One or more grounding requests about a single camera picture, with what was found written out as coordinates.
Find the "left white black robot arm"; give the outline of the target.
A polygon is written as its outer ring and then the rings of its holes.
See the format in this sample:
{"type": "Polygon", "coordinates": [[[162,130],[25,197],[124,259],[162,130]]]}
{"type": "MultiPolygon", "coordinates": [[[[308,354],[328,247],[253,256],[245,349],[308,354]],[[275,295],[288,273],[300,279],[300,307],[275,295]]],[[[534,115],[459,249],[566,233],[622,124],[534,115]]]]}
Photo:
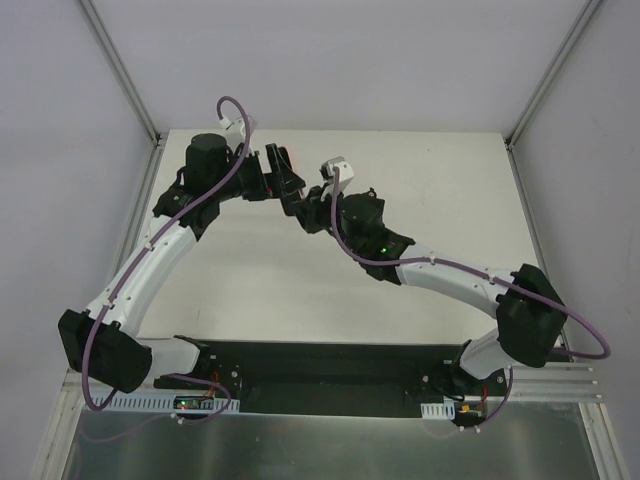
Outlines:
{"type": "Polygon", "coordinates": [[[304,186],[287,150],[266,147],[269,171],[256,152],[229,135],[198,134],[185,164],[160,195],[147,231],[109,285],[83,311],[67,310],[58,323],[72,370],[123,393],[145,379],[176,374],[188,388],[204,387],[211,377],[205,345],[184,336],[143,340],[138,334],[151,302],[171,271],[219,216],[221,203],[298,198],[304,186]]]}

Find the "black phone pink case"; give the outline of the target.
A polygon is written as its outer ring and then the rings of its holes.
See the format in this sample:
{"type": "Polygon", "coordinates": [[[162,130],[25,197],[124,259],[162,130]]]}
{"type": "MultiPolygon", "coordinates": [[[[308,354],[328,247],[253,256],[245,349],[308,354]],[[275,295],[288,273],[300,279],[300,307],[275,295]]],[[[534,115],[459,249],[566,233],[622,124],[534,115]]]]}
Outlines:
{"type": "Polygon", "coordinates": [[[278,147],[278,161],[280,165],[279,196],[282,205],[282,198],[285,195],[302,192],[305,187],[304,180],[294,171],[289,153],[285,147],[278,147]]]}

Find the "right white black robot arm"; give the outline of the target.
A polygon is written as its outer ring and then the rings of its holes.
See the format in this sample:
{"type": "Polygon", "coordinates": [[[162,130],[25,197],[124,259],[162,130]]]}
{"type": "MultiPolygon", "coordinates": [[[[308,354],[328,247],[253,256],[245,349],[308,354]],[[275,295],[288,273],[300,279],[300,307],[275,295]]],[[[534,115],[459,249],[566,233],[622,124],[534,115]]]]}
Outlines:
{"type": "Polygon", "coordinates": [[[326,231],[341,240],[365,272],[395,285],[420,287],[470,305],[493,318],[495,329],[466,341],[445,368],[445,381],[473,394],[495,371],[514,363],[542,368],[566,321],[562,301],[545,274],[524,264],[517,271],[464,267],[385,226],[384,201],[375,191],[332,202],[319,186],[283,201],[309,234],[326,231]]]}

